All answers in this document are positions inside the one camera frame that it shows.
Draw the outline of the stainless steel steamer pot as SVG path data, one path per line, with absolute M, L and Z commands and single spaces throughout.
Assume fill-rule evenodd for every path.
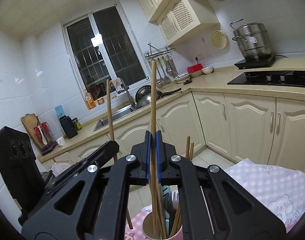
M 233 21 L 230 27 L 233 29 L 233 38 L 243 55 L 248 61 L 269 58 L 272 54 L 271 41 L 268 30 L 263 23 L 247 23 L 235 28 L 233 25 L 244 19 Z

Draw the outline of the white bowl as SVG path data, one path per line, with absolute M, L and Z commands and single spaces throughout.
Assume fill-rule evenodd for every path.
M 205 75 L 209 75 L 209 74 L 211 74 L 213 71 L 214 71 L 213 66 L 204 66 L 204 68 L 203 68 L 203 73 L 204 73 Z

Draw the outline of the cream kitchen cabinets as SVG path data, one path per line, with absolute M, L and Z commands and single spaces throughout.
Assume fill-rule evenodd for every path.
M 219 20 L 208 0 L 138 0 L 148 22 L 157 25 L 166 45 L 185 42 Z
M 163 140 L 184 154 L 205 147 L 232 161 L 278 165 L 305 173 L 305 101 L 190 92 L 159 107 Z

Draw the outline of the metal colander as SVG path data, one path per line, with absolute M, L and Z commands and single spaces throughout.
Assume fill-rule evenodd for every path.
M 135 95 L 136 102 L 139 102 L 146 94 L 151 93 L 151 85 L 144 85 L 138 89 Z

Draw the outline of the white checkered towel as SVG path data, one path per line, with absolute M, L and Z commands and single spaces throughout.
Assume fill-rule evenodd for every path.
M 225 169 L 290 231 L 305 212 L 305 173 L 245 159 Z

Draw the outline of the black blender jar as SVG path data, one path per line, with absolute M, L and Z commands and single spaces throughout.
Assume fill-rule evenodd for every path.
M 62 116 L 59 119 L 59 122 L 68 139 L 72 139 L 73 137 L 78 135 L 78 131 L 76 130 L 76 127 L 69 116 L 66 115 Z

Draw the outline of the black gas stove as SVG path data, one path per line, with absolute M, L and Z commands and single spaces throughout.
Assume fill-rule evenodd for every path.
M 227 83 L 228 85 L 287 86 L 305 88 L 304 70 L 273 70 L 244 72 Z

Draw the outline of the red box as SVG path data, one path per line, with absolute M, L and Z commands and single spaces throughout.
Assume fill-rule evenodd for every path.
M 202 70 L 202 69 L 203 69 L 203 65 L 198 63 L 198 64 L 188 67 L 187 72 L 189 72 L 189 74 L 192 74 L 192 73 L 198 72 L 199 70 Z

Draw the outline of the black induction cooker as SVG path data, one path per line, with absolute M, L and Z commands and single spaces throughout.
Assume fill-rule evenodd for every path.
M 269 57 L 256 59 L 256 60 L 246 60 L 243 59 L 234 65 L 238 69 L 253 69 L 253 68 L 267 68 L 271 67 L 272 64 L 275 62 L 276 54 L 272 53 Z

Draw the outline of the cream lower kitchen cabinets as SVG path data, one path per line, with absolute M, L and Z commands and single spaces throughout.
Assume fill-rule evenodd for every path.
M 190 92 L 159 107 L 163 140 L 184 154 L 205 147 L 232 161 L 278 165 L 305 173 L 305 101 Z

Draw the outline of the stainless steel sink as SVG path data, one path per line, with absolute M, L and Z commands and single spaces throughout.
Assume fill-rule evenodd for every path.
M 115 112 L 112 112 L 112 121 L 116 121 L 116 120 L 134 112 L 135 110 L 136 109 L 134 107 L 132 107 L 131 105 L 127 105 Z M 97 121 L 93 131 L 95 132 L 106 125 L 108 125 L 108 115 L 103 118 L 100 118 Z

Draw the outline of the chrome faucet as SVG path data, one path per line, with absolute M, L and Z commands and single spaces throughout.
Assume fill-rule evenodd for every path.
M 117 91 L 118 94 L 122 94 L 122 93 L 126 93 L 126 96 L 128 98 L 128 102 L 131 105 L 132 109 L 136 109 L 136 103 L 133 99 L 133 97 L 131 96 L 130 92 L 129 92 L 129 87 L 126 86 L 124 83 L 122 83 L 120 85 L 121 89 Z

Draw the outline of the wall utensil rack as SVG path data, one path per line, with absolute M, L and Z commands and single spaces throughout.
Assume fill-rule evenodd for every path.
M 171 54 L 173 51 L 176 51 L 174 46 L 166 46 L 163 48 L 156 48 L 150 42 L 148 43 L 148 51 L 144 53 L 144 57 L 146 60 L 157 59 L 158 57 L 162 57 L 164 55 Z

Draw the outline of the wooden cutting board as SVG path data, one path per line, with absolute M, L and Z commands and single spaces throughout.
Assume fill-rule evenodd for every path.
M 38 137 L 34 132 L 34 128 L 39 124 L 38 117 L 34 113 L 26 114 L 25 116 L 21 117 L 21 122 L 28 134 L 30 135 L 33 143 L 37 146 L 39 150 L 42 150 L 44 148 L 44 145 L 40 143 Z

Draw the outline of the dark metal spork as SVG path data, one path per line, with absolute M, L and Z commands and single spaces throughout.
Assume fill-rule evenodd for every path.
M 172 228 L 175 220 L 176 211 L 179 204 L 179 193 L 177 190 L 168 194 L 166 210 L 169 213 L 169 227 Z

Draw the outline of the kitchen window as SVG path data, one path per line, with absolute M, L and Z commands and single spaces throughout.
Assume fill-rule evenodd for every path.
M 149 80 L 116 5 L 63 27 L 81 84 L 94 99 L 106 95 L 107 80 L 120 78 L 129 88 Z

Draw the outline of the pink utensil holder cup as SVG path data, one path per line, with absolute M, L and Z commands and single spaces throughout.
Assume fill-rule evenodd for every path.
M 144 234 L 144 237 L 146 239 L 152 239 L 152 240 L 156 240 L 156 239 L 162 239 L 161 238 L 161 230 L 160 227 L 157 227 L 157 234 L 154 235 L 154 230 L 153 230 L 153 215 L 152 212 L 148 212 L 147 215 L 145 215 L 143 221 L 142 221 L 142 232 Z M 182 227 L 180 228 L 180 230 L 172 237 L 168 238 L 170 240 L 183 240 L 184 236 L 183 236 L 183 232 L 182 232 Z

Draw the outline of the pink checkered tablecloth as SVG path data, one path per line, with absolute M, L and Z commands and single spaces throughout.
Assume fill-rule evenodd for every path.
M 124 234 L 124 239 L 132 239 L 132 240 L 144 240 L 148 239 L 145 237 L 142 229 L 142 223 L 144 221 L 144 218 L 151 213 L 152 211 L 152 205 L 146 206 L 142 208 L 142 210 L 135 215 L 131 219 L 132 221 L 132 229 L 129 228 L 128 225 L 125 226 L 125 234 Z

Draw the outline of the cream upper kitchen cabinets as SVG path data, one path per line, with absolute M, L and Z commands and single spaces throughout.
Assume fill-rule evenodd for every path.
M 148 22 L 157 25 L 166 45 L 185 42 L 219 20 L 208 0 L 138 0 Z

